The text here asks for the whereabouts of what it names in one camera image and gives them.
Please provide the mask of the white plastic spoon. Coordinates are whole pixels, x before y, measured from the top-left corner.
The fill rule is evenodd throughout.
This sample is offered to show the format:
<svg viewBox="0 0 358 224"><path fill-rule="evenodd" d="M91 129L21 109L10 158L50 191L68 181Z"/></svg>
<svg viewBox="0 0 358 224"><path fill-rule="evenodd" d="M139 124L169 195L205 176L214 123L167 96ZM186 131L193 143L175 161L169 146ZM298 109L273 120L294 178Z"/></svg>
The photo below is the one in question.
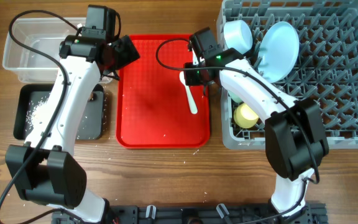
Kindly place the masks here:
<svg viewBox="0 0 358 224"><path fill-rule="evenodd" d="M192 114L197 114L198 109L197 109L196 103L194 101L193 95L191 94L190 87L188 85L186 85L186 83L185 83L184 72L180 72L179 77L180 77L180 81L181 81L182 85L185 87L189 109L190 109Z"/></svg>

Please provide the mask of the light blue bowl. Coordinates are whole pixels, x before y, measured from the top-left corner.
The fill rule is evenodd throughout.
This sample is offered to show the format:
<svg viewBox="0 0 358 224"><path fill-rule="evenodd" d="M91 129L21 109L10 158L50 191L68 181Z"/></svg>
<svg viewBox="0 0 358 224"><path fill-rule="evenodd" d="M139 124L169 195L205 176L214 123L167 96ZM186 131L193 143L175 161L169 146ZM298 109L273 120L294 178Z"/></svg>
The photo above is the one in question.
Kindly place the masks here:
<svg viewBox="0 0 358 224"><path fill-rule="evenodd" d="M223 34L228 49L234 48L241 54L245 54L252 48L252 33L243 20L225 23Z"/></svg>

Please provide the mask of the yellow plastic cup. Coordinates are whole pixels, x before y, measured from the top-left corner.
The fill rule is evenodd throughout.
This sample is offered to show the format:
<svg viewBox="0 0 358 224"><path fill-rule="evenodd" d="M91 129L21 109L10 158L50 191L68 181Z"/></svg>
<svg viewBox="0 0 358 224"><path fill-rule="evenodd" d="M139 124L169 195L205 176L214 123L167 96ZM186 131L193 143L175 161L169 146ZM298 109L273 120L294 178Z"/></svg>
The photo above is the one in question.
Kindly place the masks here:
<svg viewBox="0 0 358 224"><path fill-rule="evenodd" d="M258 120L259 116L245 103L234 110L234 121L241 128L251 128Z"/></svg>

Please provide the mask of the light blue plate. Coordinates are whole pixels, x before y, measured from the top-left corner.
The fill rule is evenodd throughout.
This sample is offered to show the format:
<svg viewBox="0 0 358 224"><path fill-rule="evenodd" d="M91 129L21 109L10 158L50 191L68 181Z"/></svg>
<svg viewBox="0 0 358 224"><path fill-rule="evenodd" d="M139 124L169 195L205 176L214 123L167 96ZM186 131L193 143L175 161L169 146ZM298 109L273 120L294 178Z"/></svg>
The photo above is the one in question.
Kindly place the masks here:
<svg viewBox="0 0 358 224"><path fill-rule="evenodd" d="M294 68L300 50L299 36L288 22L274 24L262 39L257 69L270 83L283 80Z"/></svg>

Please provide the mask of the green bowl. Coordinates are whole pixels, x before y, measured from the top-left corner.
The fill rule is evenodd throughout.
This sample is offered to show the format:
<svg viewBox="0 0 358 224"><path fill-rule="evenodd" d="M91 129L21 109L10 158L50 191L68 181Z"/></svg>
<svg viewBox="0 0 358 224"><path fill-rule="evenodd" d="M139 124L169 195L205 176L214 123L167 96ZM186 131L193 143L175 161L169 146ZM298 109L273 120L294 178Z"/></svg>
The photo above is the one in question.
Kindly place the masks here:
<svg viewBox="0 0 358 224"><path fill-rule="evenodd" d="M236 102L236 103L239 103L239 104L241 104L243 101L241 100L241 98L240 97L238 97L236 94L234 94L233 92L231 92L231 91L228 91L228 93L229 93L229 96L231 97L231 100L232 101L234 101L234 102Z"/></svg>

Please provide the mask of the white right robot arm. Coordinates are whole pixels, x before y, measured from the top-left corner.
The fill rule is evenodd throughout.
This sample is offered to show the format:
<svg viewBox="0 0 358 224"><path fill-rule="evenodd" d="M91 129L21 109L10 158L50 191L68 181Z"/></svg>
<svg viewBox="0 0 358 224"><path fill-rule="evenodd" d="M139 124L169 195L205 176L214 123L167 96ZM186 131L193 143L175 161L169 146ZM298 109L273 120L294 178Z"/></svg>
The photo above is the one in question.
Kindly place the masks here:
<svg viewBox="0 0 358 224"><path fill-rule="evenodd" d="M223 50L208 27L190 35L188 45L196 63L185 64L186 84L215 81L257 114L264 124L267 159L277 173L270 203L282 217L299 212L307 185L319 182L318 166L329 152L319 106L264 80L236 49Z"/></svg>

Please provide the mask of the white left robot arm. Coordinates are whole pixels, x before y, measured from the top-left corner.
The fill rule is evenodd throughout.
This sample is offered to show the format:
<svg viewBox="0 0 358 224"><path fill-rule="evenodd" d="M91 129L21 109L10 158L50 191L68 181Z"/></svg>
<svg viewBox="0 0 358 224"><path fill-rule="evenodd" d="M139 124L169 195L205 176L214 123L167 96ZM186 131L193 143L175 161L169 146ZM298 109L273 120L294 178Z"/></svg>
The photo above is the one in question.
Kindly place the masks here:
<svg viewBox="0 0 358 224"><path fill-rule="evenodd" d="M140 57L130 37L121 35L114 9L90 5L86 23L59 46L59 68L45 114L20 145L8 147L5 161L9 188L22 200L49 207L81 223L118 223L108 200L87 189L85 170L73 157L75 139L86 104L103 77Z"/></svg>

